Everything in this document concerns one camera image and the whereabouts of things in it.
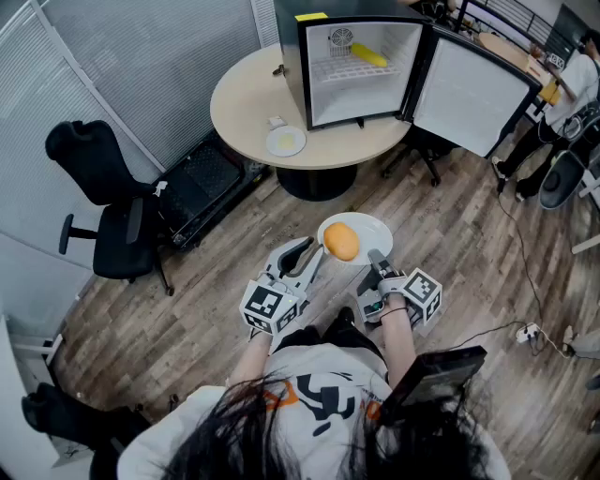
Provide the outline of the white plastic grid rack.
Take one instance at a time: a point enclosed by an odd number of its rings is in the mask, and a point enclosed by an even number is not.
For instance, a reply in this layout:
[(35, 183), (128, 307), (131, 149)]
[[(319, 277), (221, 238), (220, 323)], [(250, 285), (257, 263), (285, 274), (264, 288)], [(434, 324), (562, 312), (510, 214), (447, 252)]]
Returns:
[(310, 74), (316, 82), (336, 83), (399, 75), (400, 70), (393, 63), (389, 63), (386, 67), (378, 67), (360, 58), (347, 56), (317, 61), (310, 66)]

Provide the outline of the black high-back office chair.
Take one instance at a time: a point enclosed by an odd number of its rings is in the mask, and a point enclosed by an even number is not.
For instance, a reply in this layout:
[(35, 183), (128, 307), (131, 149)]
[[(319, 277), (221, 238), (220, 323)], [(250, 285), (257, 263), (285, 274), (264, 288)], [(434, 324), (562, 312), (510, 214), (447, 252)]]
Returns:
[(66, 216), (59, 253), (72, 238), (95, 242), (93, 271), (102, 278), (126, 280), (157, 273), (165, 293), (174, 294), (162, 269), (158, 249), (168, 243), (159, 214), (157, 185), (136, 180), (128, 169), (112, 128), (104, 121), (61, 122), (45, 141), (47, 156), (66, 171), (87, 199), (103, 208), (95, 231), (77, 228)]

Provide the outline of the black chest-mounted tablet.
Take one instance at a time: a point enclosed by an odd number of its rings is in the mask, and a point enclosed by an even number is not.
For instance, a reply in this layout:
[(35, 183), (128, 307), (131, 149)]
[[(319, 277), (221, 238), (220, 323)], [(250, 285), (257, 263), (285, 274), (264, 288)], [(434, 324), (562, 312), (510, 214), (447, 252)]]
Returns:
[(487, 354), (483, 347), (472, 346), (418, 355), (382, 404), (380, 420), (391, 425), (413, 405), (454, 397), (484, 365)]

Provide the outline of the yellow corn cob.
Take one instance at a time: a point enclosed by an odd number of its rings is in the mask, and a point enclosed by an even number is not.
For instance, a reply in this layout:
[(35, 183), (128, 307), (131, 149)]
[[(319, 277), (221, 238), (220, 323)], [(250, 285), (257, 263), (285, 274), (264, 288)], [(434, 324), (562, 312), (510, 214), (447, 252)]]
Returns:
[(365, 61), (374, 67), (386, 68), (388, 66), (388, 62), (383, 56), (372, 51), (363, 44), (354, 42), (351, 46), (351, 52), (362, 61)]

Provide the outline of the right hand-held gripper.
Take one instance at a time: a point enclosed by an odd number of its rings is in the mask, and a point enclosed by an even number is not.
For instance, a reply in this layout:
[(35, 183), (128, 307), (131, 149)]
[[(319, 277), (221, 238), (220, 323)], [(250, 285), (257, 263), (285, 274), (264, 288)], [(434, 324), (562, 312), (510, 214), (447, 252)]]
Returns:
[(356, 290), (356, 301), (364, 322), (375, 323), (388, 297), (401, 294), (411, 325), (426, 325), (439, 310), (443, 287), (419, 268), (408, 276), (399, 273), (386, 256), (374, 248), (368, 252), (370, 271)]

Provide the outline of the black mini fridge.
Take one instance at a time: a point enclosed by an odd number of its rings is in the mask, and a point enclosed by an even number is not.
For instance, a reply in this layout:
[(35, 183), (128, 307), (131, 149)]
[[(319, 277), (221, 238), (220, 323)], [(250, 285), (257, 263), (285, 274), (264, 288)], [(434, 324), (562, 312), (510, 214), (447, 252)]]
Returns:
[[(285, 80), (309, 130), (394, 115), (489, 156), (540, 92), (539, 81), (398, 0), (274, 0)], [(294, 16), (324, 12), (328, 19)], [(352, 30), (399, 75), (316, 82), (310, 66), (335, 58), (332, 28)]]

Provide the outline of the black flat floor case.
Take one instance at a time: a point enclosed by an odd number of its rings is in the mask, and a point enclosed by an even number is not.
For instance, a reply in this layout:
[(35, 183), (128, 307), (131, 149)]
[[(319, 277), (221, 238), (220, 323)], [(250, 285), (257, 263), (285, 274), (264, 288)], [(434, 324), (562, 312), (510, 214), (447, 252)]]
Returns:
[(159, 177), (159, 213), (172, 245), (199, 242), (231, 209), (270, 174), (268, 166), (245, 157), (213, 130)]

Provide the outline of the orange fruit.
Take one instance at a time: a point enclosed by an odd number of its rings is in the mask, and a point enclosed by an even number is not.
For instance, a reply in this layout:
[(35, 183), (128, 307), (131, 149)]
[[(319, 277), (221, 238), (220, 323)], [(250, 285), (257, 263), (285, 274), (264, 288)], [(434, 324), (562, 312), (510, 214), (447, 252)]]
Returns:
[(343, 222), (333, 223), (323, 231), (323, 243), (332, 255), (344, 262), (353, 260), (360, 251), (357, 233)]

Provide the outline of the person's white printed t-shirt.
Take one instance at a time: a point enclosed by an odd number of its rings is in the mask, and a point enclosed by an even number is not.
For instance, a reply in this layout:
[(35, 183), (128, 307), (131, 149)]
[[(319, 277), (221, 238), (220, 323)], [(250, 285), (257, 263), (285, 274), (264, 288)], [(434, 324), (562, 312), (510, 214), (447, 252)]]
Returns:
[(392, 390), (364, 349), (274, 352), (255, 381), (203, 386), (137, 437), (118, 480), (511, 480), (457, 399), (383, 420)]

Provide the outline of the black chair with star base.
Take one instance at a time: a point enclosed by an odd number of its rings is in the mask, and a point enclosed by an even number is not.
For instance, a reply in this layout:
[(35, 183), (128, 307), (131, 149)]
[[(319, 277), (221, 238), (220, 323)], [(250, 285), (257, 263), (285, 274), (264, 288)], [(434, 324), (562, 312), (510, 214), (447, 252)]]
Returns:
[(412, 151), (416, 151), (426, 163), (431, 174), (431, 185), (435, 188), (441, 183), (440, 174), (435, 162), (449, 155), (457, 146), (446, 139), (429, 132), (408, 133), (402, 140), (404, 148), (395, 155), (391, 162), (382, 170), (382, 178), (389, 178), (400, 162), (407, 158)]

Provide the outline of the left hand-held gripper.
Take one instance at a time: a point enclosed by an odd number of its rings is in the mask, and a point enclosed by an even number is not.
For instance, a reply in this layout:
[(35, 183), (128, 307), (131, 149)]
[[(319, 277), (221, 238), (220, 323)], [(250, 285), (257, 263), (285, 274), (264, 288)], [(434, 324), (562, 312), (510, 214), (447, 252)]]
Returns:
[(264, 270), (248, 283), (242, 297), (239, 311), (246, 325), (278, 336), (301, 316), (308, 305), (308, 287), (324, 256), (323, 245), (308, 249), (313, 242), (312, 236), (300, 237), (271, 252)]

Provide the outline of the white plate with yellow food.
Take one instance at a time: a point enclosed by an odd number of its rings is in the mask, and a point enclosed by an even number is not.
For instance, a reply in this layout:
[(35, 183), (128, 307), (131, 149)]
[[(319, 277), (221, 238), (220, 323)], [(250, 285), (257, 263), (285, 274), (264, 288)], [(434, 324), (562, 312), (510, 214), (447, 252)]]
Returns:
[[(289, 132), (295, 136), (295, 147), (292, 150), (279, 149), (277, 140), (279, 133)], [(266, 138), (266, 148), (274, 156), (288, 158), (300, 153), (306, 146), (306, 134), (298, 127), (285, 126), (272, 130)]]

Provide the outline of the grey shell chair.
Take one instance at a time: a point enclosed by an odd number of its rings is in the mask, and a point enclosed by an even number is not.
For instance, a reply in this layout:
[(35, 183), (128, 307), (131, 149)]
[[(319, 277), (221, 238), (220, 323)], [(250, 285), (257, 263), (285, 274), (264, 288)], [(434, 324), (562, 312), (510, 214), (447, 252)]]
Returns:
[(554, 210), (574, 193), (580, 198), (592, 195), (600, 208), (600, 146), (590, 153), (588, 160), (581, 160), (569, 150), (561, 151), (552, 159), (538, 197), (544, 209)]

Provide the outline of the person's right forearm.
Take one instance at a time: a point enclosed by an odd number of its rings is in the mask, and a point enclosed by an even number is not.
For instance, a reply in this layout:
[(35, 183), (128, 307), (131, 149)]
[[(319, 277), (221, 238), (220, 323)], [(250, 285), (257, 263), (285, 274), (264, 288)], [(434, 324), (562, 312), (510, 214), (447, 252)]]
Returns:
[[(402, 307), (407, 307), (405, 298), (400, 293), (391, 293), (386, 299), (382, 313), (389, 308)], [(406, 320), (384, 321), (381, 324), (388, 383), (394, 389), (416, 359), (413, 331), (409, 316)]]

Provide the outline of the plain white plate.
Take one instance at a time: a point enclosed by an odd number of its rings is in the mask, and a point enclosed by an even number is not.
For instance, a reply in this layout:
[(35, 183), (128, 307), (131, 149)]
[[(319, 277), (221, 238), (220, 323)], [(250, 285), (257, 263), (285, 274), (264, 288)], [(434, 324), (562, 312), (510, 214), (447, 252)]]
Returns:
[(317, 238), (321, 245), (324, 243), (324, 232), (334, 223), (343, 223), (352, 229), (358, 236), (359, 249), (357, 255), (351, 260), (341, 260), (330, 252), (328, 247), (324, 251), (339, 262), (366, 266), (370, 264), (368, 252), (378, 249), (383, 256), (387, 256), (393, 249), (393, 235), (389, 228), (377, 218), (357, 212), (344, 212), (326, 219), (318, 229)]

